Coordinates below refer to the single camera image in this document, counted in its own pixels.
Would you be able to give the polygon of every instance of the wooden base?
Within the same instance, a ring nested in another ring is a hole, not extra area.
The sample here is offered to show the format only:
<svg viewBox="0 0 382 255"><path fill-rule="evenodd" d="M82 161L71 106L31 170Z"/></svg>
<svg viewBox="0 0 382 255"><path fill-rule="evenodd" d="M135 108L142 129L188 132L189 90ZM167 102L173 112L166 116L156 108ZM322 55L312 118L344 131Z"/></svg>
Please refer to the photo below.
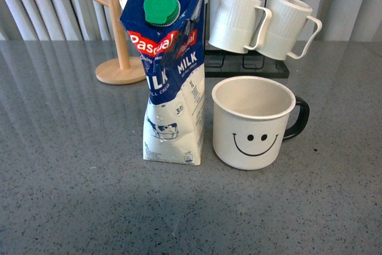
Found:
<svg viewBox="0 0 382 255"><path fill-rule="evenodd" d="M99 65L95 70L97 79L111 85L126 85L146 79L139 57L130 57L130 68L122 70L117 59L111 59Z"/></svg>

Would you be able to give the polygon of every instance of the cow illustration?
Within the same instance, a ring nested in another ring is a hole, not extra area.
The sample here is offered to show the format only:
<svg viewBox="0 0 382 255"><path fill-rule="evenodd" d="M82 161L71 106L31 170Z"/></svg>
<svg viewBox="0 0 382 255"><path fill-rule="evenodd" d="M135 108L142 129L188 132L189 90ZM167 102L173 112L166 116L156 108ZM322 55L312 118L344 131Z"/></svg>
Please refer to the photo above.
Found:
<svg viewBox="0 0 382 255"><path fill-rule="evenodd" d="M176 139L179 135L178 131L178 125L177 123L173 123L170 125L157 125L154 124L150 119L147 117L147 121L150 123L151 127L154 131L154 136L159 139L165 139L165 140L172 140Z"/></svg>

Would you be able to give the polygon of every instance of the blue carton label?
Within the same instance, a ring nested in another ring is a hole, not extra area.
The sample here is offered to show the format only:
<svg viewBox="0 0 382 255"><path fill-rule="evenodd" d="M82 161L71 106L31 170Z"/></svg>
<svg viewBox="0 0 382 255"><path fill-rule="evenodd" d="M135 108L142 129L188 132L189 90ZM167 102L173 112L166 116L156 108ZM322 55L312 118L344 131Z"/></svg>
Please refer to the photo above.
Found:
<svg viewBox="0 0 382 255"><path fill-rule="evenodd" d="M120 21L138 49L150 101L173 100L192 72L204 64L204 0L178 0L180 15L169 26L145 20L144 0L128 0Z"/></svg>

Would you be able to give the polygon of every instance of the mug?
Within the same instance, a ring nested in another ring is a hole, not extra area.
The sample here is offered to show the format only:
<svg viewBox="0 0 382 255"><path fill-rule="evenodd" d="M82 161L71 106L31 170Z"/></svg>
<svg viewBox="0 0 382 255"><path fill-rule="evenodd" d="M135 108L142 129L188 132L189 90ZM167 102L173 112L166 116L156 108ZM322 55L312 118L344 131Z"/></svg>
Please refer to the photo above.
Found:
<svg viewBox="0 0 382 255"><path fill-rule="evenodd" d="M283 140L299 135L309 118L309 105L286 86L256 76L237 76L212 89L212 144L217 156L241 170L257 170L278 156ZM287 123L295 106L296 122Z"/></svg>
<svg viewBox="0 0 382 255"><path fill-rule="evenodd" d="M269 21L264 42L256 51L276 60L285 60L287 56L294 59L304 57L322 28L321 21L310 16L313 9L301 0L270 0L268 8L272 11L272 19ZM298 56L292 49L308 20L315 22L317 28Z"/></svg>
<svg viewBox="0 0 382 255"><path fill-rule="evenodd" d="M220 0L208 42L222 50L241 54L261 46L272 12L260 5L260 0ZM256 10L263 10L265 18L255 45L250 46L255 32Z"/></svg>

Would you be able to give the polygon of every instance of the wooden mug holder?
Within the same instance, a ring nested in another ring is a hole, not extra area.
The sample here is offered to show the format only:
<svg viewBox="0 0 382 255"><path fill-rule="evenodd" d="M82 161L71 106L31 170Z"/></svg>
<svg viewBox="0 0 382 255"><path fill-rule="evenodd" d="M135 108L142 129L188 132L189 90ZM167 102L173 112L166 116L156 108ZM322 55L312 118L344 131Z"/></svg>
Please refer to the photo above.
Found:
<svg viewBox="0 0 382 255"><path fill-rule="evenodd" d="M112 85L125 85L140 82L146 78L139 57L130 57L125 37L125 31L119 17L121 6L119 0L93 0L108 6L112 20L113 34L117 49L117 59L108 60L97 67L95 75L101 82Z"/></svg>

